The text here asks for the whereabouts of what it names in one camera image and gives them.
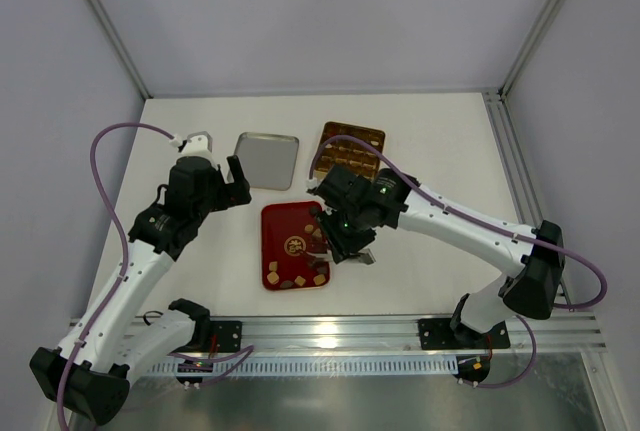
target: white floor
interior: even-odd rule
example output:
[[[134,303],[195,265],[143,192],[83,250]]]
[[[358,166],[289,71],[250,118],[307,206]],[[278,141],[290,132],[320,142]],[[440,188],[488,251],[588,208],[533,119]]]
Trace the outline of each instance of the white floor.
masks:
[[[311,198],[305,193],[305,177],[322,127],[330,120],[384,130],[385,154],[405,172],[447,198],[516,221],[479,93],[150,100],[142,121],[183,136],[206,130],[225,176],[225,158],[245,131],[297,136],[300,148],[291,189],[255,189],[250,205],[209,215],[141,311],[166,309],[182,297],[228,316],[451,313],[464,293],[495,279],[498,272],[473,256],[425,236],[385,228],[371,246],[376,264],[334,266],[329,285],[317,290],[265,290],[260,211],[271,203]],[[167,182],[175,159],[165,138],[138,131],[116,207],[126,230],[153,201],[156,187]],[[112,226],[92,298],[120,254]]]

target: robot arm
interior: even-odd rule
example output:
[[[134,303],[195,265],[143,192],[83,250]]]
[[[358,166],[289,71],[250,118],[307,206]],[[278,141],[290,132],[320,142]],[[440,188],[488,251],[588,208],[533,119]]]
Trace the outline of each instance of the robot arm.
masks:
[[[136,218],[129,232],[129,266],[125,276],[116,267],[100,294],[76,326],[54,350],[39,348],[29,365],[45,396],[56,400],[62,370],[76,343],[82,347],[72,364],[63,397],[65,407],[98,425],[110,421],[124,404],[129,389],[149,367],[175,349],[201,349],[212,332],[209,311],[179,299],[137,336],[124,333],[156,283],[179,258],[211,212],[251,201],[249,184],[236,156],[227,158],[232,183],[225,183],[211,155],[207,133],[191,135],[179,148],[168,185]],[[165,189],[164,203],[160,191]],[[80,334],[100,303],[121,283],[91,327]]]
[[[417,186],[419,183],[410,178]],[[426,186],[420,186],[434,195]],[[562,245],[558,226],[543,222],[539,229],[507,223],[464,208],[442,196],[443,208],[413,191],[392,170],[381,170],[373,182],[340,166],[310,190],[324,199],[329,210],[316,220],[327,236],[336,263],[350,259],[373,242],[373,228],[389,226],[426,234],[467,251],[495,266],[503,274],[486,288],[462,297],[453,313],[451,328],[463,345],[483,338],[496,324],[514,314],[547,319],[560,283],[563,260],[557,253],[506,238],[447,212],[462,210],[516,236]]]

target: gray wall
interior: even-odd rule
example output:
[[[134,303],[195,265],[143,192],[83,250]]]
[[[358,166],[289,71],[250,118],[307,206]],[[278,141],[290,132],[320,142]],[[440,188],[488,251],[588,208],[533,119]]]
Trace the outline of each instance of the gray wall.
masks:
[[[159,95],[497,87],[544,0],[102,0]]]
[[[640,402],[640,6],[568,0],[510,98],[549,216],[605,270],[597,316],[629,399]],[[571,268],[577,297],[594,279]]]
[[[91,139],[141,109],[83,0],[0,0],[2,429],[35,424],[43,398],[31,354],[55,346],[88,299],[108,224]],[[111,196],[132,137],[99,148]]]

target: red tray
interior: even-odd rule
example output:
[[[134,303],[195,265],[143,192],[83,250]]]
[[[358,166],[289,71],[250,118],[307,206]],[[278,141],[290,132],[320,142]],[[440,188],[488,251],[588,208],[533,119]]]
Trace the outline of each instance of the red tray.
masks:
[[[272,204],[262,210],[262,284],[270,291],[325,286],[329,263],[308,253],[326,253],[327,239],[311,211],[320,203]]]

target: snack piece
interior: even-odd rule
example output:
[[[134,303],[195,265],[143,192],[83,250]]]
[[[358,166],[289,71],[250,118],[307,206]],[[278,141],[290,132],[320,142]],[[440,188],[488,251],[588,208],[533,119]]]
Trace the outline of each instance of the snack piece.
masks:
[[[276,273],[275,271],[272,271],[267,274],[267,281],[269,281],[271,284],[276,284],[278,281],[280,281],[280,276],[278,276],[278,273]]]

